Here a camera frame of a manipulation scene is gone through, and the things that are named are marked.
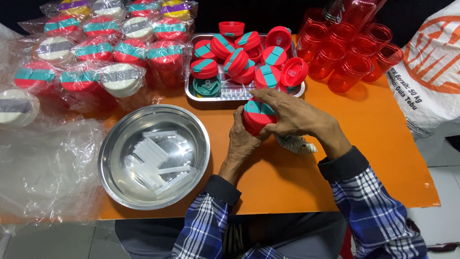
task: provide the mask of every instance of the plaid shirt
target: plaid shirt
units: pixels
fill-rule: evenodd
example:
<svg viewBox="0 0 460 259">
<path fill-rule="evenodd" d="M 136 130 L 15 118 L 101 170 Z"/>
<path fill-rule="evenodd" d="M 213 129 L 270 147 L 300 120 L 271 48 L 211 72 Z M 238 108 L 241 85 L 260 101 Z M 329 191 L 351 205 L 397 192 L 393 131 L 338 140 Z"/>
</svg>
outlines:
<svg viewBox="0 0 460 259">
<path fill-rule="evenodd" d="M 406 208 L 388 195 L 369 165 L 348 180 L 329 182 L 337 207 L 352 230 L 355 258 L 428 258 L 422 237 L 406 225 Z M 230 209 L 228 203 L 209 193 L 200 194 L 185 215 L 173 257 L 222 258 Z M 242 258 L 286 257 L 271 247 L 256 246 Z"/>
</svg>

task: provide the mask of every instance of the floor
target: floor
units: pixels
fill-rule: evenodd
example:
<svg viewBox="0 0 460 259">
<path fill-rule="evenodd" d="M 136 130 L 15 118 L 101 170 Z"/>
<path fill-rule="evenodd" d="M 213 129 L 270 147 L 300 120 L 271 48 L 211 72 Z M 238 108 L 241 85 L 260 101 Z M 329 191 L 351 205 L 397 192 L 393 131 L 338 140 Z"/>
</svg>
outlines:
<svg viewBox="0 0 460 259">
<path fill-rule="evenodd" d="M 427 163 L 442 207 L 412 208 L 408 209 L 408 215 L 420 228 L 427 245 L 458 242 L 460 153 L 445 143 L 442 152 Z M 113 221 L 99 221 L 92 225 L 25 226 L 9 242 L 7 236 L 0 238 L 0 259 L 2 251 L 3 259 L 129 259 L 118 242 L 113 224 Z M 430 253 L 429 257 L 458 259 L 460 248 L 452 253 Z"/>
</svg>

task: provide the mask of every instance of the white lid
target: white lid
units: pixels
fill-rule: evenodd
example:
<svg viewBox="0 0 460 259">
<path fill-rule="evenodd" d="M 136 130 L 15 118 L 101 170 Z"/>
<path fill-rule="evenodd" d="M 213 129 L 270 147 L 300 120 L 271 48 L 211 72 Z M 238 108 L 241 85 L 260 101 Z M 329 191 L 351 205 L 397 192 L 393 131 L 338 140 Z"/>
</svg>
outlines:
<svg viewBox="0 0 460 259">
<path fill-rule="evenodd" d="M 104 67 L 101 83 L 107 92 L 118 98 L 131 96 L 144 85 L 139 71 L 125 63 Z"/>
<path fill-rule="evenodd" d="M 37 97 L 17 89 L 0 94 L 0 126 L 24 127 L 32 123 L 40 110 Z"/>
<path fill-rule="evenodd" d="M 121 0 L 97 0 L 93 4 L 93 9 L 95 9 L 95 6 L 99 6 L 97 4 L 104 5 L 103 7 L 100 7 L 101 9 L 94 10 L 94 12 L 98 15 L 110 15 L 116 18 L 126 17 L 127 12 L 123 8 L 123 3 Z"/>
<path fill-rule="evenodd" d="M 69 59 L 75 58 L 70 51 L 73 43 L 63 37 L 52 37 L 44 40 L 37 48 L 38 57 L 40 59 L 64 63 Z"/>
<path fill-rule="evenodd" d="M 153 35 L 149 20 L 145 17 L 134 17 L 127 20 L 121 31 L 128 39 L 147 40 Z"/>
</svg>

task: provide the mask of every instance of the metal bowl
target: metal bowl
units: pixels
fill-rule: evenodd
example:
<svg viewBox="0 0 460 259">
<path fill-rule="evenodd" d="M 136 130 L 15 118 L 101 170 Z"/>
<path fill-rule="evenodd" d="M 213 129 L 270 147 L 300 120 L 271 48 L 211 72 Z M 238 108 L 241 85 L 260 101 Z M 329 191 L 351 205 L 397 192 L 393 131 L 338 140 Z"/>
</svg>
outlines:
<svg viewBox="0 0 460 259">
<path fill-rule="evenodd" d="M 144 186 L 126 165 L 125 157 L 144 139 L 145 131 L 176 130 L 174 139 L 157 144 L 169 159 L 160 168 L 190 165 L 197 169 L 180 188 L 156 195 Z M 186 196 L 201 180 L 209 162 L 209 136 L 203 123 L 191 112 L 174 105 L 151 105 L 131 112 L 107 134 L 99 151 L 99 178 L 112 199 L 137 210 L 156 210 Z"/>
</svg>

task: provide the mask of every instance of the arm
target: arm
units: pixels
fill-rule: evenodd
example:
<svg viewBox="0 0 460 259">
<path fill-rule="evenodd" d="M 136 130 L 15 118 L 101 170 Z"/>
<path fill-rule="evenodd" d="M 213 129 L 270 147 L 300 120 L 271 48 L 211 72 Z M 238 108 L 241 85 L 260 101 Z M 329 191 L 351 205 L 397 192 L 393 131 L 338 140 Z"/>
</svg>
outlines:
<svg viewBox="0 0 460 259">
<path fill-rule="evenodd" d="M 390 197 L 334 117 L 277 91 L 251 93 L 270 105 L 278 117 L 278 124 L 269 124 L 262 131 L 281 136 L 309 134 L 321 143 L 327 157 L 318 167 L 352 230 L 356 258 L 427 258 L 422 237 L 406 225 L 406 208 Z"/>
<path fill-rule="evenodd" d="M 231 231 L 232 238 L 225 236 L 228 213 L 241 195 L 233 184 L 244 160 L 269 134 L 254 137 L 245 131 L 243 109 L 241 106 L 233 114 L 235 123 L 230 130 L 229 150 L 219 174 L 209 178 L 204 192 L 185 214 L 184 228 L 172 250 L 174 258 L 222 258 L 228 247 L 241 250 L 249 239 L 248 233 L 241 233 L 245 230 L 240 229 Z"/>
</svg>

